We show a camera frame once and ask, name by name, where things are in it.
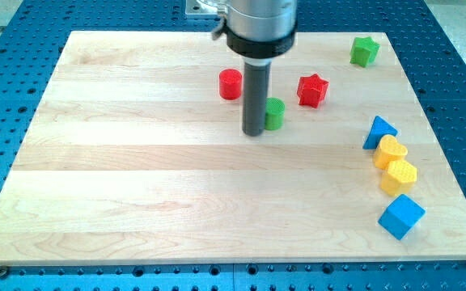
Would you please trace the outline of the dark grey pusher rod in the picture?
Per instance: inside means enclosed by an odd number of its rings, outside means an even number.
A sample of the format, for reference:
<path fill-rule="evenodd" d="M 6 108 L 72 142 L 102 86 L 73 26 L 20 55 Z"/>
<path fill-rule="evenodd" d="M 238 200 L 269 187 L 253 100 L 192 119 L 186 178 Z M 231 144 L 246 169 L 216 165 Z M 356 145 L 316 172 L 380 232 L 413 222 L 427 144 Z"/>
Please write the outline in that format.
<path fill-rule="evenodd" d="M 242 129 L 251 137 L 260 136 L 265 129 L 270 66 L 270 59 L 244 58 Z"/>

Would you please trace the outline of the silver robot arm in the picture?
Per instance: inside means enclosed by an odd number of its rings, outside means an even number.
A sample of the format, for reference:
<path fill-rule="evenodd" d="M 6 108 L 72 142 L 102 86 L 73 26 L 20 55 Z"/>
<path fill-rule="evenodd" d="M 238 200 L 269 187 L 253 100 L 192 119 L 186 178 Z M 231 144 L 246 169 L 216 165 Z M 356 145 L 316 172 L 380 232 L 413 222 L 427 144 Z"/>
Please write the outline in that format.
<path fill-rule="evenodd" d="M 257 137 L 265 130 L 272 60 L 289 51 L 297 32 L 297 0 L 229 0 L 218 8 L 212 39 L 244 59 L 242 130 Z"/>

